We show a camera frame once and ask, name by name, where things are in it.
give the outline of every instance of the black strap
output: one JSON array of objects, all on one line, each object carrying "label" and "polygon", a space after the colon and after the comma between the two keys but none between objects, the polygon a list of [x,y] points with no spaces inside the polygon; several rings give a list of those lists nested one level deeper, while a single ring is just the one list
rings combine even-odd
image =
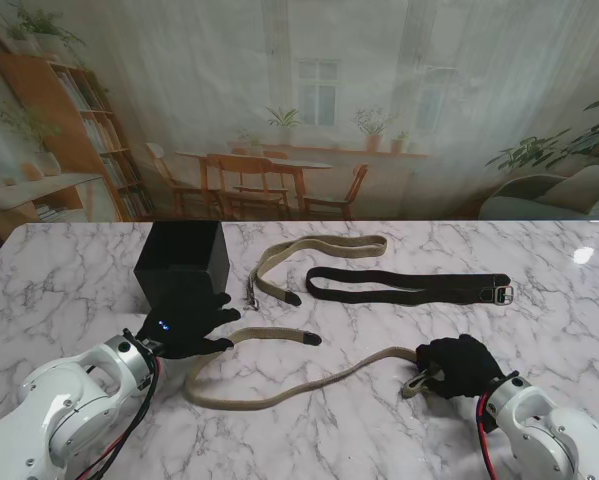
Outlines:
[{"label": "black strap", "polygon": [[[347,292],[319,288],[313,278],[343,283],[381,283],[400,290]],[[478,275],[404,275],[383,270],[340,270],[314,267],[306,276],[308,292],[320,300],[342,303],[394,303],[415,306],[443,302],[457,305],[494,303],[509,305],[513,300],[510,277],[502,273]]]}]

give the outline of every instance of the wire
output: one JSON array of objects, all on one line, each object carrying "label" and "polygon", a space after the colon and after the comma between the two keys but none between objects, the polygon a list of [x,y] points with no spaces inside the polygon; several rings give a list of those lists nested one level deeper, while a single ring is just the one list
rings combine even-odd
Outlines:
[{"label": "wire", "polygon": [[486,464],[486,470],[488,470],[488,475],[490,476],[490,480],[497,480],[497,474],[495,472],[494,467],[492,466],[492,461],[490,460],[490,453],[488,452],[488,443],[486,442],[486,433],[483,429],[483,411],[486,403],[488,402],[488,398],[490,396],[486,393],[479,397],[479,401],[477,402],[477,433],[479,436],[479,446],[481,447],[481,455],[483,456],[483,461]]},{"label": "wire", "polygon": [[97,466],[104,458],[106,458],[112,452],[112,455],[110,455],[108,460],[106,460],[106,463],[104,463],[104,465],[88,480],[101,479],[105,475],[105,473],[108,471],[108,469],[110,468],[112,463],[115,461],[115,459],[117,458],[117,455],[119,455],[119,452],[125,445],[126,441],[128,440],[128,437],[130,437],[130,434],[134,431],[135,428],[137,428],[137,426],[141,423],[141,421],[146,416],[146,413],[148,412],[148,409],[150,407],[150,401],[152,400],[155,390],[157,389],[157,381],[159,380],[159,375],[161,374],[161,363],[159,362],[159,360],[154,357],[151,360],[152,360],[152,367],[154,370],[154,374],[152,376],[152,381],[150,382],[150,387],[148,388],[148,393],[146,394],[146,398],[144,399],[143,403],[141,404],[141,407],[139,407],[139,410],[137,411],[137,414],[132,419],[132,422],[130,422],[130,425],[121,434],[121,436],[119,436],[119,438],[117,438],[114,442],[112,442],[112,444],[110,444],[110,446],[108,448],[106,448],[106,450],[101,454],[101,456],[97,460],[95,460],[92,464],[90,464],[90,466],[88,466],[83,472],[81,472],[81,474],[75,480],[83,480],[85,478],[85,476],[95,466]]},{"label": "wire", "polygon": [[83,472],[81,472],[81,474],[79,474],[79,476],[75,479],[75,480],[82,480],[86,474],[88,474],[88,472],[90,472],[90,470],[92,470],[93,468],[95,468],[99,462],[101,462],[104,458],[106,458],[108,456],[108,454],[110,452],[112,452],[112,449],[115,448],[117,446],[117,444],[121,441],[121,437],[123,436],[120,435],[119,438],[117,438],[117,440],[115,440],[114,442],[112,442],[112,444],[106,448],[106,450],[101,454],[101,456],[94,461],[94,463],[90,464],[90,466],[88,468],[86,468]]}]

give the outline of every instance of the printed backdrop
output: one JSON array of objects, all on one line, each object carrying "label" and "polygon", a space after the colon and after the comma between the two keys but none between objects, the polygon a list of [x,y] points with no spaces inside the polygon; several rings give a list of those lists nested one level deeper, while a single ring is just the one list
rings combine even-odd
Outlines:
[{"label": "printed backdrop", "polygon": [[0,244],[598,199],[599,0],[0,0]]}]

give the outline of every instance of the red cable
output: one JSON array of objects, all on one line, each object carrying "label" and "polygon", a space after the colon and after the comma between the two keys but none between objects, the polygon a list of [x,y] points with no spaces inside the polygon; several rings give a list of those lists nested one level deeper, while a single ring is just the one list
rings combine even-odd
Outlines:
[{"label": "red cable", "polygon": [[481,420],[481,416],[483,415],[483,410],[486,405],[486,402],[486,394],[479,397],[479,402],[477,403],[477,432],[479,434],[481,453],[483,454],[483,460],[486,463],[486,470],[488,470],[488,475],[490,475],[491,480],[497,480],[497,474],[495,473],[495,469],[492,466],[492,461],[490,460],[490,453],[488,452],[488,443],[486,442],[486,433],[483,430],[483,421]]},{"label": "red cable", "polygon": [[104,458],[106,458],[110,454],[110,452],[112,452],[114,450],[114,448],[117,446],[117,444],[121,441],[121,437],[123,437],[123,433],[121,435],[119,435],[119,438],[117,438],[117,440],[112,442],[108,448],[106,448],[106,451],[103,452],[101,454],[101,456],[93,464],[91,464],[88,468],[86,468],[83,472],[81,472],[81,475],[79,475],[75,480],[82,480],[83,478],[85,478],[85,476],[88,474],[88,472],[90,472],[90,470],[95,468],[99,464],[99,462],[101,462]]}]

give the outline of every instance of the robotic arm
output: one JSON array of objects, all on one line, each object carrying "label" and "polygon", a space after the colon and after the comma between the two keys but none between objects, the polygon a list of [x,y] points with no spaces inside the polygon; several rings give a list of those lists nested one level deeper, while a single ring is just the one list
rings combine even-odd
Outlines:
[{"label": "robotic arm", "polygon": [[[107,431],[128,397],[150,386],[144,400],[147,409],[158,377],[157,356],[186,358],[232,347],[225,338],[204,338],[240,318],[237,310],[223,309],[229,301],[225,293],[175,290],[150,311],[136,337],[125,330],[81,355],[54,360],[28,375],[19,387],[19,406],[0,420],[0,480],[63,479],[68,460]],[[101,368],[115,380],[116,393],[108,395],[88,375],[88,366]],[[111,446],[107,451],[108,466],[143,418],[143,408],[114,450]],[[106,464],[89,478],[101,478]]]},{"label": "robotic arm", "polygon": [[599,424],[585,412],[558,407],[521,377],[499,386],[488,414],[510,440],[528,480],[599,480]]},{"label": "robotic arm", "polygon": [[516,373],[504,377],[486,347],[469,335],[419,346],[419,370],[431,365],[444,374],[426,383],[431,391],[486,401],[484,423],[506,434],[525,480],[599,480],[599,424],[585,412],[557,406]]},{"label": "robotic arm", "polygon": [[[0,479],[62,478],[68,459],[106,432],[121,404],[150,383],[153,372],[144,355],[152,353],[133,343],[117,335],[26,377],[17,395],[20,405],[0,420]],[[118,383],[114,395],[86,373],[90,365]]]}]

